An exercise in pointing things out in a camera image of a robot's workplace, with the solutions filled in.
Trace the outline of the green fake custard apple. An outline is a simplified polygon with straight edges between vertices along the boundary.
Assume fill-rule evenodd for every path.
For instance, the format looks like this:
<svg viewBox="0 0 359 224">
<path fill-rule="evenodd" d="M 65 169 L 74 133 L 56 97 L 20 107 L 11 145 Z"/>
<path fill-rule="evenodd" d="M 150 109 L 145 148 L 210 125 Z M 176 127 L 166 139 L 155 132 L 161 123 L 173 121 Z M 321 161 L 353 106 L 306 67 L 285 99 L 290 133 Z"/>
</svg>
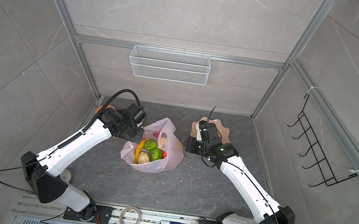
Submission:
<svg viewBox="0 0 359 224">
<path fill-rule="evenodd" d="M 144 148 L 149 152 L 156 149 L 157 146 L 158 146 L 158 143 L 153 139 L 147 139 L 144 141 Z"/>
</svg>

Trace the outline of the roll of clear tape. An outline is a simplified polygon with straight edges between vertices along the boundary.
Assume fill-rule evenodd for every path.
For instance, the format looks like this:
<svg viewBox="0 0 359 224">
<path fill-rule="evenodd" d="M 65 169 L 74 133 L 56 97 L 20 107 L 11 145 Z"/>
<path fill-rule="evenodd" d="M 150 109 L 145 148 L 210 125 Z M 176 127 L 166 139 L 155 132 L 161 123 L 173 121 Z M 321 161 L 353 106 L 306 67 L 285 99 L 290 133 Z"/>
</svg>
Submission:
<svg viewBox="0 0 359 224">
<path fill-rule="evenodd" d="M 119 224 L 140 224 L 142 212 L 134 206 L 126 207 L 121 211 L 119 216 Z"/>
</svg>

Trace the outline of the orange shark plush toy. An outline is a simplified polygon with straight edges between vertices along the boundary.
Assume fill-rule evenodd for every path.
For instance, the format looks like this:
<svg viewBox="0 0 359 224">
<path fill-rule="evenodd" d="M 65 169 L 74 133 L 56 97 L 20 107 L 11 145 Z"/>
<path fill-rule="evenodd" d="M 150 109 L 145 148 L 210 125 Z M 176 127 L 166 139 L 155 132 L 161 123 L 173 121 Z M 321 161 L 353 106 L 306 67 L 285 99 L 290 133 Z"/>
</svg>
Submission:
<svg viewBox="0 0 359 224">
<path fill-rule="evenodd" d="M 115 107 L 114 106 L 112 106 L 112 105 L 107 105 L 106 107 L 103 107 L 103 106 L 99 106 L 98 108 L 97 108 L 97 110 L 96 110 L 96 112 L 95 112 L 95 114 L 98 114 L 101 110 L 103 110 L 103 109 L 105 109 L 105 108 L 113 108 L 113 109 L 115 109 Z"/>
</svg>

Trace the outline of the pink plastic bag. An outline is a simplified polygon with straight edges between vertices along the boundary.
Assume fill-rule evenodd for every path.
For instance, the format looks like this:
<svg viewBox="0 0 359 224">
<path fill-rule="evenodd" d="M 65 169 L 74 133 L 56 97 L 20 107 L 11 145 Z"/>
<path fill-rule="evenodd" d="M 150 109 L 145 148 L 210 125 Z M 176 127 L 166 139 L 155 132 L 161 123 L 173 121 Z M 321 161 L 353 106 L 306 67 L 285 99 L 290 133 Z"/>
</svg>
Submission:
<svg viewBox="0 0 359 224">
<path fill-rule="evenodd" d="M 135 151 L 138 144 L 127 142 L 121 150 L 121 159 L 137 171 L 145 173 L 160 173 L 170 171 L 178 167 L 184 158 L 183 146 L 175 136 L 175 126 L 169 118 L 161 119 L 151 125 L 145 126 L 144 135 L 140 142 L 153 139 L 158 143 L 157 148 L 163 151 L 163 159 L 150 161 L 145 164 L 135 164 Z M 141 152 L 150 155 L 145 148 Z"/>
</svg>

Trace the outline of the yellow fake banana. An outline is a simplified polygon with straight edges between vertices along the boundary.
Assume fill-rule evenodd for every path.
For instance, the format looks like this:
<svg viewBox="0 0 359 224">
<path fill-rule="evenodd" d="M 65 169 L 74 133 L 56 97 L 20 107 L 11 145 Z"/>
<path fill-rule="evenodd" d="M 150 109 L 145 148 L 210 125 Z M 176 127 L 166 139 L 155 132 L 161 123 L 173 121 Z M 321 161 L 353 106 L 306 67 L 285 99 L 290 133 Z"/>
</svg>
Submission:
<svg viewBox="0 0 359 224">
<path fill-rule="evenodd" d="M 134 155 L 135 156 L 135 160 L 134 160 L 135 164 L 138 164 L 139 155 L 140 155 L 140 152 L 142 151 L 142 149 L 144 148 L 144 146 L 145 146 L 145 140 L 141 141 L 139 143 L 139 145 L 137 146 L 137 149 L 136 149 L 135 155 Z"/>
</svg>

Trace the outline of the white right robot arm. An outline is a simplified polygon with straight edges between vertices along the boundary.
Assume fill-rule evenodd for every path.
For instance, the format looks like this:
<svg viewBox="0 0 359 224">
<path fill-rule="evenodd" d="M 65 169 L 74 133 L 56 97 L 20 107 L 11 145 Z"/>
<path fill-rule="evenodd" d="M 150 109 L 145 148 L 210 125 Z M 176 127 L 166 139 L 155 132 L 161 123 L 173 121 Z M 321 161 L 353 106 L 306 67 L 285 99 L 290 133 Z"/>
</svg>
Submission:
<svg viewBox="0 0 359 224">
<path fill-rule="evenodd" d="M 254 178 L 246 167 L 239 152 L 229 142 L 223 141 L 224 134 L 217 128 L 220 122 L 202 118 L 193 122 L 191 135 L 185 141 L 187 153 L 201 157 L 209 168 L 219 169 L 234 185 L 247 203 L 252 218 L 226 212 L 215 220 L 215 224 L 295 224 L 292 209 L 281 207 Z"/>
</svg>

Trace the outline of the pink scalloped plastic bowl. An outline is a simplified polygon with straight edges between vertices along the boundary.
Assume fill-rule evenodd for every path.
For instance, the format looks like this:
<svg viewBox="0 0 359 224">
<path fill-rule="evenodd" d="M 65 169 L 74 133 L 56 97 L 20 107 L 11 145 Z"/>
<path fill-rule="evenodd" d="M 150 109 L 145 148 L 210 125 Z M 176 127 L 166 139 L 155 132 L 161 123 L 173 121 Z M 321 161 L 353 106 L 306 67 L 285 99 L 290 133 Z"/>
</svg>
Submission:
<svg viewBox="0 0 359 224">
<path fill-rule="evenodd" d="M 207 117 L 202 117 L 199 121 L 195 121 L 192 123 L 191 131 L 190 131 L 191 137 L 197 138 L 197 136 L 198 136 L 197 128 L 199 128 L 198 124 L 205 120 L 207 120 Z M 219 136 L 222 139 L 223 144 L 230 143 L 230 140 L 229 140 L 230 129 L 229 128 L 224 127 L 224 125 L 222 124 L 222 122 L 219 119 L 209 120 L 209 123 L 215 124 L 216 129 L 218 131 Z"/>
</svg>

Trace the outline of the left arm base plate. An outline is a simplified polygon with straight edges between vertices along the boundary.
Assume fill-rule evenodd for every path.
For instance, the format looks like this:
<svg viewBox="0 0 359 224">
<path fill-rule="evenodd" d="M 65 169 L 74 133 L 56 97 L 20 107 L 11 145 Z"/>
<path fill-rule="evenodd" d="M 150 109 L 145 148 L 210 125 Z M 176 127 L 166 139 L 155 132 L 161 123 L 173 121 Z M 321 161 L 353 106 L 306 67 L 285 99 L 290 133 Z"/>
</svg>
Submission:
<svg viewBox="0 0 359 224">
<path fill-rule="evenodd" d="M 63 219 L 88 223 L 99 222 L 100 224 L 108 224 L 112 217 L 113 211 L 113 207 L 103 205 L 96 205 L 94 208 L 87 208 L 80 213 L 75 212 L 71 208 L 67 208 L 66 212 L 63 214 Z"/>
</svg>

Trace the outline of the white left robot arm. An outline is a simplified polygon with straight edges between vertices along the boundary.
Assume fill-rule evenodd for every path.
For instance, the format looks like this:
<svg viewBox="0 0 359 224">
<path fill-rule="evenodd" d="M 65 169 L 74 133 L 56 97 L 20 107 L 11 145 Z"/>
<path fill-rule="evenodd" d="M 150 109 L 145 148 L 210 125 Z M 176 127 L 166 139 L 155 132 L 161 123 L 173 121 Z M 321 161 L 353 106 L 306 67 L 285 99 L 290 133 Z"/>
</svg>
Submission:
<svg viewBox="0 0 359 224">
<path fill-rule="evenodd" d="M 97 216 L 95 201 L 86 191 L 65 182 L 62 172 L 91 148 L 112 137 L 139 142 L 145 117 L 144 108 L 135 103 L 119 110 L 103 106 L 85 127 L 59 144 L 37 154 L 25 153 L 21 169 L 31 192 L 43 204 L 57 202 L 81 221 L 92 220 Z"/>
</svg>

